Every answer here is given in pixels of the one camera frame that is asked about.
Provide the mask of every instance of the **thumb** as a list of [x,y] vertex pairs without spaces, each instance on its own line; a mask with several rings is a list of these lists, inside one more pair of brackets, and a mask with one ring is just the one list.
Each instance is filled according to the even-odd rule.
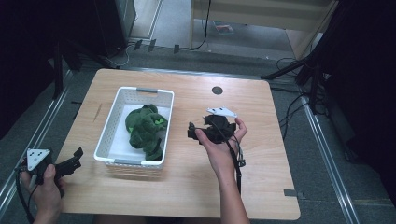
[[23,171],[21,173],[21,180],[22,180],[22,183],[25,186],[25,188],[29,189],[29,184],[30,184],[31,177],[26,171]]
[[54,184],[53,178],[55,177],[56,170],[53,164],[47,166],[46,171],[44,172],[44,188],[52,188]]
[[200,143],[205,147],[209,147],[210,144],[213,144],[206,136],[206,134],[201,129],[195,129],[195,134],[197,135]]

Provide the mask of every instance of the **basket handle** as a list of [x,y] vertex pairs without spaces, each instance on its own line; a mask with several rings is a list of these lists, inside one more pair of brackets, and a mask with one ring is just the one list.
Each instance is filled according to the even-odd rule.
[[152,89],[152,88],[137,88],[136,90],[142,92],[149,92],[149,93],[158,93],[158,89]]
[[115,159],[114,163],[128,164],[128,165],[141,165],[142,161],[128,161],[128,160]]

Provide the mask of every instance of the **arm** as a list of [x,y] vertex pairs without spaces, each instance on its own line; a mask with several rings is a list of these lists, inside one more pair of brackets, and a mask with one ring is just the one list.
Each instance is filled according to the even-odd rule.
[[[35,216],[35,224],[56,223],[62,210],[61,194],[56,187],[53,178],[55,177],[55,166],[50,164],[44,173],[43,185],[37,186],[33,193],[33,200],[37,205],[37,215]],[[28,189],[30,183],[30,175],[27,172],[21,173],[23,185]]]
[[[248,129],[241,119],[235,119],[235,122],[238,124],[239,130],[234,136],[241,142]],[[204,145],[210,164],[219,181],[221,223],[249,223],[248,214],[236,186],[230,149],[225,143],[212,143],[202,130],[196,129],[195,133]],[[235,150],[235,141],[230,140],[229,143]]]

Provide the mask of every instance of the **forearm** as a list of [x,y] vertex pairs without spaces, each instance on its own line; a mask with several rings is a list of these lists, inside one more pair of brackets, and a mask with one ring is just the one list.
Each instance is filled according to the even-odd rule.
[[248,214],[233,175],[219,175],[221,223],[249,223]]

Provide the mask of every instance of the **white plastic basket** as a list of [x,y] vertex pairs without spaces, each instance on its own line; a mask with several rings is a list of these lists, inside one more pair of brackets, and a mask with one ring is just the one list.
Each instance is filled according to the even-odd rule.
[[[137,87],[119,88],[94,152],[94,158],[103,161],[110,173],[116,175],[160,175],[165,159],[173,102],[172,91]],[[145,152],[129,144],[130,135],[125,128],[128,114],[149,104],[156,105],[158,113],[168,120],[166,131],[157,133],[162,139],[160,146],[163,157],[160,161],[146,161]]]

